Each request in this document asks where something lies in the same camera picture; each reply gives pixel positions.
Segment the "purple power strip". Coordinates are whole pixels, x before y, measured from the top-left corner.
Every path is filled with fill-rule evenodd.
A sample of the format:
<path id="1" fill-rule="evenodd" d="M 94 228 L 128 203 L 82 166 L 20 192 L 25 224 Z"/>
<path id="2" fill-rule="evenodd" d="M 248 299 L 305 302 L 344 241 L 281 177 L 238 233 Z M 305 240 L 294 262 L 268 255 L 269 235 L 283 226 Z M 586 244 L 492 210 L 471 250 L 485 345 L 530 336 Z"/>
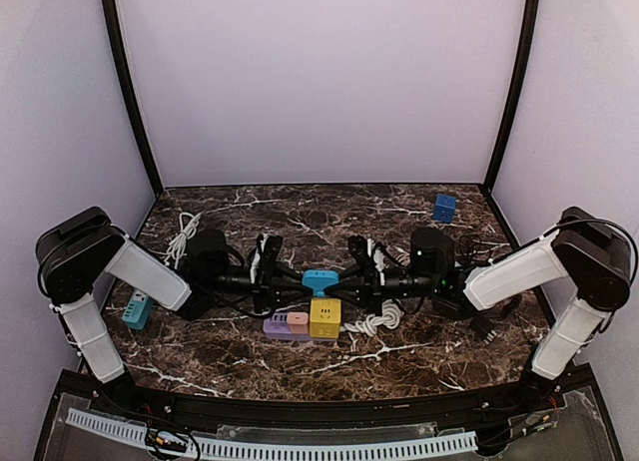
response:
<path id="1" fill-rule="evenodd" d="M 310 341 L 310 333 L 307 335 L 293 334 L 287 324 L 288 312 L 276 312 L 270 318 L 264 320 L 263 332 L 268 339 Z"/>

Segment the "yellow cube socket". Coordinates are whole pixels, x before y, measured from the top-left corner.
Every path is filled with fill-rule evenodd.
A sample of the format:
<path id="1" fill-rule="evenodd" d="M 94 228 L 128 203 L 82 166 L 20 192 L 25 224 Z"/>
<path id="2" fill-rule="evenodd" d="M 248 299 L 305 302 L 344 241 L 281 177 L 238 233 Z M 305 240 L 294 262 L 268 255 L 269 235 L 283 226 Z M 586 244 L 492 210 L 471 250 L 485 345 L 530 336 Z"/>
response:
<path id="1" fill-rule="evenodd" d="M 338 339 L 341 327 L 341 301 L 318 298 L 311 301 L 309 332 L 315 339 Z"/>

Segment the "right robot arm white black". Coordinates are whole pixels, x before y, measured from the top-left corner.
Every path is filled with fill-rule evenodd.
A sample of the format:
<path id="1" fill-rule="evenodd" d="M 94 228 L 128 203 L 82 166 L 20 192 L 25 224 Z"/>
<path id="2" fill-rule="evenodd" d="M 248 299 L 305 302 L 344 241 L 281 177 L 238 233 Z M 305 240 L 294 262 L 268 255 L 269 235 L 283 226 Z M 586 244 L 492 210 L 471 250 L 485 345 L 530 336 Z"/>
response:
<path id="1" fill-rule="evenodd" d="M 556 279 L 574 293 L 533 352 L 529 371 L 557 379 L 573 356 L 629 300 L 638 274 L 638 244 L 623 227 L 579 207 L 516 250 L 495 260 L 459 265 L 455 242 L 437 228 L 410 236 L 409 261 L 400 264 L 384 244 L 360 235 L 347 241 L 354 266 L 325 294 L 380 315 L 387 300 L 428 298 L 452 319 L 464 319 Z"/>

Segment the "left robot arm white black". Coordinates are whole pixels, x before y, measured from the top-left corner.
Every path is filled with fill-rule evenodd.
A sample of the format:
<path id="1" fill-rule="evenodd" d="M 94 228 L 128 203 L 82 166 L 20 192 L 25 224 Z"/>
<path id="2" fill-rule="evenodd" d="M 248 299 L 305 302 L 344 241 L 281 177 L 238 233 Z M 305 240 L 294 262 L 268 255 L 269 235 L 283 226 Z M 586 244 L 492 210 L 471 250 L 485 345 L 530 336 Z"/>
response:
<path id="1" fill-rule="evenodd" d="M 279 235 L 260 234 L 244 258 L 221 230 L 190 224 L 158 256 L 101 208 L 90 207 L 38 238 L 37 281 L 91 374 L 107 384 L 127 369 L 95 298 L 98 281 L 126 284 L 187 321 L 215 307 L 264 319 L 313 294 L 302 275 L 280 261 L 282 244 Z"/>

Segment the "pink charger plug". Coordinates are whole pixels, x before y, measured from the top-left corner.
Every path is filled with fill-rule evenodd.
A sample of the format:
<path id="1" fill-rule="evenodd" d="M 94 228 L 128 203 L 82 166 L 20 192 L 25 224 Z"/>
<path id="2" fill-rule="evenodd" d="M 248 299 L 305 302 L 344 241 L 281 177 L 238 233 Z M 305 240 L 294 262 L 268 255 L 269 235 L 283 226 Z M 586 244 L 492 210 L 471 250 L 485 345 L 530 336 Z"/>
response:
<path id="1" fill-rule="evenodd" d="M 291 333 L 307 335 L 309 333 L 309 314 L 307 312 L 289 312 L 287 324 Z"/>

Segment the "blue adapter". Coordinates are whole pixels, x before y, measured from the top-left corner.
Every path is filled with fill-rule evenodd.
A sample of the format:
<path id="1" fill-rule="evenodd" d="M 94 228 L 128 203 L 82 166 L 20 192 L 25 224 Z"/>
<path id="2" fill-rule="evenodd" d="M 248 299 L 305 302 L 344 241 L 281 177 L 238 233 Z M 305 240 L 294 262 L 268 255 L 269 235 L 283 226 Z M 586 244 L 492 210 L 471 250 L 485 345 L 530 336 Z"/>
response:
<path id="1" fill-rule="evenodd" d="M 302 285 L 312 291 L 313 297 L 325 297 L 325 289 L 338 283 L 339 274 L 333 270 L 309 269 L 302 277 Z"/>

